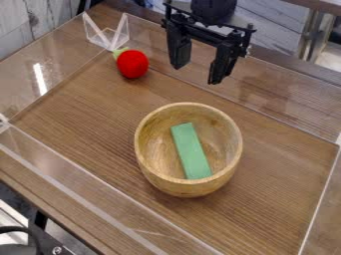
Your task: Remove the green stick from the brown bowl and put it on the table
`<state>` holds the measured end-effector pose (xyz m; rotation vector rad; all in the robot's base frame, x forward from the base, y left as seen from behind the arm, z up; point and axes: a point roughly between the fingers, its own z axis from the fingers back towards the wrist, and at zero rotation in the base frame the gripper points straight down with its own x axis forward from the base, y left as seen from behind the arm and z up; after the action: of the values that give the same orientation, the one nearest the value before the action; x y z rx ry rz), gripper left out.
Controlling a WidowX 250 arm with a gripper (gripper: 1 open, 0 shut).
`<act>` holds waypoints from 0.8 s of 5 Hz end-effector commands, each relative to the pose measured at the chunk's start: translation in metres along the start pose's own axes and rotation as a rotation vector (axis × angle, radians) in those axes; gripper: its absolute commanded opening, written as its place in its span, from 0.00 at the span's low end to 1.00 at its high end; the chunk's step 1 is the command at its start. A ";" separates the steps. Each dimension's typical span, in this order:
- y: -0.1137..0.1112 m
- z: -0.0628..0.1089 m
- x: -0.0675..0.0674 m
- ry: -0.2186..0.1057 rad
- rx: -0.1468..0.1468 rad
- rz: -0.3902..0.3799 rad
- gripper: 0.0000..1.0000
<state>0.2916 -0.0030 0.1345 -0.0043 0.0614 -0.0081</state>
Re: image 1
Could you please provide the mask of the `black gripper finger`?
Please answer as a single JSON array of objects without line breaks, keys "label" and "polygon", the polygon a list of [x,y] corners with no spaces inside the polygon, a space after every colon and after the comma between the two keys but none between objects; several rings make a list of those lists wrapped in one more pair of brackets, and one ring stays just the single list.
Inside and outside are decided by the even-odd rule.
[{"label": "black gripper finger", "polygon": [[217,85],[232,74],[238,58],[238,48],[228,42],[217,46],[216,58],[210,63],[208,83]]},{"label": "black gripper finger", "polygon": [[184,27],[172,21],[167,21],[167,42],[170,64],[178,70],[190,61],[192,40]]}]

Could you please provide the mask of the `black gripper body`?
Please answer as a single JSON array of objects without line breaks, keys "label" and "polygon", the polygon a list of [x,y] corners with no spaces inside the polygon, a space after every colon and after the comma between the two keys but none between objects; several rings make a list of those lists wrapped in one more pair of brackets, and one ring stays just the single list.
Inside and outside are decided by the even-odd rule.
[{"label": "black gripper body", "polygon": [[228,38],[220,29],[241,34],[241,56],[249,51],[256,27],[236,14],[236,2],[166,2],[166,18],[198,28],[210,37]]}]

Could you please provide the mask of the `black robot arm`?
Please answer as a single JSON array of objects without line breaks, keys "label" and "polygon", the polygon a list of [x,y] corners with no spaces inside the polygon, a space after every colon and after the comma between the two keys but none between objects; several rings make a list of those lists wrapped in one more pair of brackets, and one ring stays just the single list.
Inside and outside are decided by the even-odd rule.
[{"label": "black robot arm", "polygon": [[237,0],[165,0],[162,27],[167,32],[170,64],[180,70],[190,62],[192,41],[216,48],[208,83],[217,85],[232,74],[238,58],[249,54],[257,29],[234,14]]}]

